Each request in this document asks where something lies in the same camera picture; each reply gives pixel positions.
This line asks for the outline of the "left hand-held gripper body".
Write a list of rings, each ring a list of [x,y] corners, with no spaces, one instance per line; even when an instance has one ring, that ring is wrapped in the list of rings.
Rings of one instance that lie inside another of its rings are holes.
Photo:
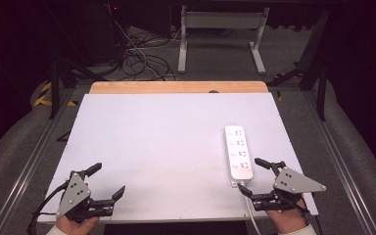
[[[65,215],[69,220],[81,223],[94,216],[111,216],[113,214],[115,204],[113,199],[96,201],[91,198],[91,190],[84,179],[93,173],[94,170],[71,173],[66,191],[56,212],[56,218]]]

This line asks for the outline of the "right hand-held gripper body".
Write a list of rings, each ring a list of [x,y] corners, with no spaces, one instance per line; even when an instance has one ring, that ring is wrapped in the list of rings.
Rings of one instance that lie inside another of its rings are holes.
[[[253,194],[250,198],[257,212],[292,209],[308,212],[306,206],[299,205],[303,194],[326,190],[325,185],[287,167],[284,162],[272,163],[271,170],[275,174],[273,190],[268,194]]]

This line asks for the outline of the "white power strip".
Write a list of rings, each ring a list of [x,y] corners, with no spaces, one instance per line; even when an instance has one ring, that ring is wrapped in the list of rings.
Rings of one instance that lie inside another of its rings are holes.
[[[239,125],[224,128],[229,177],[233,187],[248,183],[254,176],[245,130]]]

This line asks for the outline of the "person's left hand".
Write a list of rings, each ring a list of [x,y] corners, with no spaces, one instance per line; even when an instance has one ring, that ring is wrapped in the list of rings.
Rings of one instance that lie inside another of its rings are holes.
[[[93,216],[81,223],[76,223],[63,215],[57,219],[56,227],[66,235],[88,235],[98,222],[98,216]]]

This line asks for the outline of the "person's right hand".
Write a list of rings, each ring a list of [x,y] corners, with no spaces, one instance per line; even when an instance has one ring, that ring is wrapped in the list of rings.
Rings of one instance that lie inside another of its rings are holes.
[[[296,232],[307,227],[306,220],[301,216],[298,209],[287,211],[266,211],[277,231],[281,234]]]

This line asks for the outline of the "person's left white sleeve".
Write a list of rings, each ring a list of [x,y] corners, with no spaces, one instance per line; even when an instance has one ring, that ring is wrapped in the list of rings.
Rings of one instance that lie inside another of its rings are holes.
[[[48,232],[46,235],[67,235],[66,233],[62,232],[61,230],[59,230],[57,228],[56,225],[54,225]]]

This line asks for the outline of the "person's white sleeve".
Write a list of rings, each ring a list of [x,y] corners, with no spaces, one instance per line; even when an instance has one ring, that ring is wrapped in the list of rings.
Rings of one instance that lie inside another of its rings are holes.
[[[305,226],[304,228],[298,229],[296,231],[290,232],[279,232],[278,235],[317,235],[311,224]]]
[[[67,235],[66,233],[62,232],[61,230],[59,230],[57,228],[56,225],[54,225],[48,232],[46,235]]]

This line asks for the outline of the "person's right white sleeve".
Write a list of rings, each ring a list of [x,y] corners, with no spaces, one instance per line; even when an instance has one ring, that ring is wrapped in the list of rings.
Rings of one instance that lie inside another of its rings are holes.
[[[290,232],[279,232],[278,235],[317,235],[311,224],[305,226],[304,228],[298,229],[296,231]]]

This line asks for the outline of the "yellow black hazard tape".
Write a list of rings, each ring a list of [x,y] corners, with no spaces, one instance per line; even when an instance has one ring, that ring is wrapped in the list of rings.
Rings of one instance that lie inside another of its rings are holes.
[[[46,95],[49,92],[51,88],[52,83],[50,81],[47,81],[43,88],[41,89],[37,99],[34,102],[34,106],[51,106],[52,101],[46,99]]]

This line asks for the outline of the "black metal stand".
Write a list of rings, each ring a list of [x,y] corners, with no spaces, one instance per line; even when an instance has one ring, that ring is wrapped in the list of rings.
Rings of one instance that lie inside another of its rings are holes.
[[[56,59],[50,69],[52,108],[50,119],[53,119],[61,108],[60,83],[66,88],[75,88],[77,81],[72,71],[79,71],[85,78],[91,78],[96,81],[102,81],[103,77],[95,72],[86,69],[71,59],[60,57]]]
[[[277,74],[272,81],[266,83],[267,86],[274,87],[293,77],[298,77],[299,75],[302,76],[299,87],[303,91],[309,91],[315,83],[318,83],[315,108],[319,118],[322,121],[325,120],[324,104],[327,76],[321,59],[319,45],[325,26],[328,22],[329,13],[329,9],[324,9],[321,12],[309,37],[304,52],[300,60],[296,63],[296,67],[285,74]]]

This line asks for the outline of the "wooden table board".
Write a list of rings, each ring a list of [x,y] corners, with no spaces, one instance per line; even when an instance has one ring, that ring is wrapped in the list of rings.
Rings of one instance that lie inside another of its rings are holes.
[[[90,94],[267,93],[262,81],[98,81]]]

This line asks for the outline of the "aluminium floor rail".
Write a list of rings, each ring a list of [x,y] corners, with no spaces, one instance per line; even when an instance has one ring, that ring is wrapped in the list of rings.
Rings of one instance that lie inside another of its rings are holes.
[[[59,109],[48,119],[43,132],[39,136],[39,139],[28,157],[21,175],[15,181],[15,184],[7,197],[7,200],[0,210],[0,235],[3,235],[6,227],[17,206],[19,205],[28,184],[35,173],[42,157],[43,152],[46,150],[49,142],[49,138],[52,135],[54,128],[56,127],[60,116],[62,115],[64,109],[66,108],[72,94],[74,93],[73,88],[67,88],[61,95],[61,100],[59,101]]]
[[[326,142],[327,151],[329,158],[337,171],[338,177],[344,187],[344,190],[349,198],[349,201],[352,205],[354,213],[361,225],[361,228],[365,235],[376,235],[376,223],[371,216],[369,209],[367,208],[360,192],[353,180],[346,163],[344,162],[343,156],[339,151],[336,142],[334,141],[329,128],[326,125],[326,122],[322,120],[316,110],[316,104],[312,95],[304,91],[303,96],[305,102],[310,109],[315,122],[320,129],[320,133]]]

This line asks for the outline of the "white metal table frame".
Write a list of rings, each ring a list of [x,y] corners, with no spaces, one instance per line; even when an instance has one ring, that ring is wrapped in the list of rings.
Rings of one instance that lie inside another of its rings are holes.
[[[255,29],[257,36],[249,43],[249,47],[259,74],[265,74],[266,70],[259,53],[259,45],[269,16],[269,8],[263,8],[256,13],[234,12],[195,12],[188,11],[188,6],[181,7],[180,46],[177,71],[186,72],[187,61],[187,28],[233,28]]]

